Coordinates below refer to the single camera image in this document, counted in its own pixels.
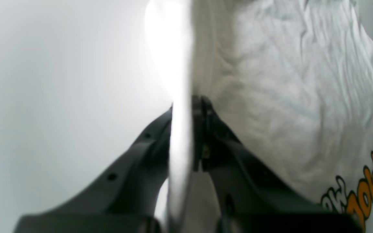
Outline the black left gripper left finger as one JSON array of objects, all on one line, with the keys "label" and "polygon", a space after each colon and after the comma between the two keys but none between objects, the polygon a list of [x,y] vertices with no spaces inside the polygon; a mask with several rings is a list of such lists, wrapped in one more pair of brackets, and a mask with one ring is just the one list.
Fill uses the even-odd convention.
[{"label": "black left gripper left finger", "polygon": [[151,122],[95,181],[50,211],[23,216],[16,233],[161,233],[154,217],[168,177],[172,110]]}]

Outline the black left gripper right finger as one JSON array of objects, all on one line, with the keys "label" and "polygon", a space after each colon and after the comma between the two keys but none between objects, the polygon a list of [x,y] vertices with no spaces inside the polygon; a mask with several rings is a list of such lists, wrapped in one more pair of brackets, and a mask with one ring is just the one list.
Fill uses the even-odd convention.
[{"label": "black left gripper right finger", "polygon": [[348,214],[306,200],[254,156],[207,97],[192,97],[193,170],[209,174],[221,211],[217,233],[361,233]]}]

